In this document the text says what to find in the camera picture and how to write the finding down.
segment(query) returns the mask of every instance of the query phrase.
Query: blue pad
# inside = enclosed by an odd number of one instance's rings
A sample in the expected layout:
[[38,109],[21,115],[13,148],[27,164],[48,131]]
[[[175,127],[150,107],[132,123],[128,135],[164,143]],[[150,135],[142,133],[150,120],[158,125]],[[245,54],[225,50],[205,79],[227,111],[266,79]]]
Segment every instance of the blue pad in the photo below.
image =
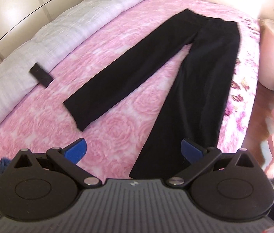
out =
[[191,164],[199,161],[207,153],[207,150],[193,142],[181,141],[181,153]]
[[86,154],[86,149],[86,141],[83,138],[79,138],[72,144],[62,149],[61,153],[66,159],[76,164],[81,160],[81,158],[84,157]]

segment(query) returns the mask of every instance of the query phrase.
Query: pant leg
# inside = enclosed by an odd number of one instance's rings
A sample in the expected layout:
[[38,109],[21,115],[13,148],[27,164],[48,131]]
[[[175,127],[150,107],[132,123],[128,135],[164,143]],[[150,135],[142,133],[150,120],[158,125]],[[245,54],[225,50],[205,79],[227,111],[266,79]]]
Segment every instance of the pant leg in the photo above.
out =
[[239,47],[236,22],[209,18],[193,41],[130,177],[174,176],[189,166],[180,143],[217,146]]
[[188,9],[174,15],[83,85],[64,102],[78,129],[83,131],[144,83],[205,23],[205,17]]

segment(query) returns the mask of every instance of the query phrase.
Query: gray ribbed panel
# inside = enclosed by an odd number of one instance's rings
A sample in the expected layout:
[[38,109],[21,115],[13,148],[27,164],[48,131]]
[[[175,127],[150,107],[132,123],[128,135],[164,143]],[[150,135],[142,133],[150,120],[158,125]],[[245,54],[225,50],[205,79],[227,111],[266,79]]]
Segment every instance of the gray ribbed panel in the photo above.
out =
[[160,180],[108,180],[99,189],[85,190],[78,202],[58,217],[23,223],[2,218],[0,233],[260,233],[274,225],[264,218],[228,223],[199,211],[183,190]]

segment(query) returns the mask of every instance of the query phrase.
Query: pink blanket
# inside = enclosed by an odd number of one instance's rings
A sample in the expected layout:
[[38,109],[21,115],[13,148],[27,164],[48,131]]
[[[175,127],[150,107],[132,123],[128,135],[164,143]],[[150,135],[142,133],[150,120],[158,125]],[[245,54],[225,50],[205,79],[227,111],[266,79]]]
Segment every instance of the pink blanket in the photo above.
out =
[[84,132],[76,128],[62,103],[185,8],[238,22],[241,44],[218,143],[223,152],[235,152],[244,139],[257,86],[260,38],[257,21],[232,8],[205,1],[146,0],[123,12],[70,53],[53,69],[51,75],[55,79],[46,89],[38,85],[24,97],[0,125],[0,158],[13,158],[21,148],[35,153],[53,146],[63,148],[83,137],[88,149],[78,163],[80,167],[101,180],[128,178],[190,46],[185,46]]

